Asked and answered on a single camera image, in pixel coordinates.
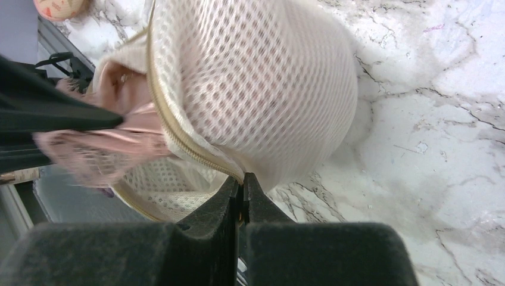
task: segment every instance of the mesh laundry bag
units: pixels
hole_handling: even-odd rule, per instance
[[[316,2],[164,0],[106,55],[146,74],[172,153],[129,169],[115,192],[155,220],[179,220],[228,175],[263,189],[328,158],[354,117],[357,76],[343,28]]]

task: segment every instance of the zipper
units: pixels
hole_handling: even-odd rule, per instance
[[[137,205],[135,203],[134,199],[132,199],[130,197],[130,195],[127,194],[126,191],[123,189],[123,187],[120,186],[119,184],[114,184],[113,186],[111,186],[111,189],[118,196],[118,198],[121,199],[121,201],[123,201],[127,206],[134,209],[134,211],[143,215],[145,218],[147,218],[153,222],[162,222],[163,221],[159,217],[156,217],[153,214],[146,212],[142,207]]]
[[[189,155],[193,160],[198,163],[214,169],[218,172],[227,174],[235,178],[239,184],[243,185],[244,180],[241,174],[238,174],[228,164],[222,159],[211,154],[205,150],[202,146],[196,144],[193,139],[180,127],[179,122],[173,115],[168,103],[164,99],[163,92],[159,84],[158,76],[154,68],[154,59],[152,56],[152,15],[149,18],[149,24],[147,27],[147,42],[146,42],[146,53],[147,53],[147,82],[149,87],[149,93],[151,95],[152,101],[154,103],[155,109],[161,117],[161,125],[164,128],[166,135],[187,155]]]

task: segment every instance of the white marble surface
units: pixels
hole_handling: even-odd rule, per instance
[[[270,197],[300,222],[391,225],[422,285],[505,285],[504,2],[320,5],[356,40],[358,114],[331,160]],[[95,0],[58,27],[96,63],[145,11]]]

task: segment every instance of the pink garment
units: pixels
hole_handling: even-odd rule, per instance
[[[115,129],[33,134],[39,149],[73,173],[81,184],[106,187],[121,179],[130,168],[171,154],[145,75],[109,62],[99,85],[93,87],[94,93],[82,95],[73,90],[68,80],[58,82],[57,89],[124,117],[124,122]]]

